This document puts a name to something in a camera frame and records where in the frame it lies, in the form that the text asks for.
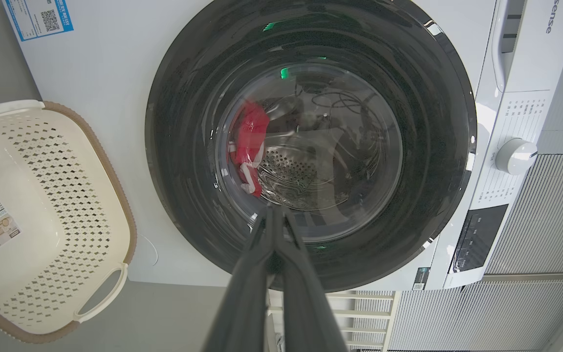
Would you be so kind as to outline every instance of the gray floor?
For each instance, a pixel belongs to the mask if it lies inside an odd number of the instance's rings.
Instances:
[[[40,94],[0,2],[0,103],[20,99]],[[128,282],[107,309],[64,338],[29,345],[0,331],[0,351],[198,351],[224,290]]]

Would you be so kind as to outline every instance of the white knob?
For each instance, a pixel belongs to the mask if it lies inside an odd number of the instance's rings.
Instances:
[[[534,165],[538,156],[538,147],[534,143],[514,138],[505,143],[498,151],[497,169],[512,175],[522,175]]]

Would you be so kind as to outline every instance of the laundry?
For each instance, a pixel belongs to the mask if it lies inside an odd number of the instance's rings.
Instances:
[[[257,168],[264,154],[264,138],[270,119],[264,109],[256,103],[245,102],[238,112],[243,118],[239,123],[236,142],[230,142],[230,158],[238,167],[241,188],[254,196],[261,196],[262,186],[258,181]]]

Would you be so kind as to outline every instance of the door glass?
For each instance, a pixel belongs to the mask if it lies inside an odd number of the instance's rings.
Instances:
[[[384,97],[326,64],[272,69],[224,113],[217,147],[223,190],[253,222],[267,203],[295,211],[306,242],[351,234],[388,203],[402,141]]]

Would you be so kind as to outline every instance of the hisense logo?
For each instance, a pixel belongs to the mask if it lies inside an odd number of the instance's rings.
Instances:
[[[551,16],[549,17],[549,26],[547,27],[547,33],[551,33],[551,27],[553,27],[553,20],[555,19],[555,12],[557,11],[557,3],[559,0],[553,2],[553,9],[551,9]]]

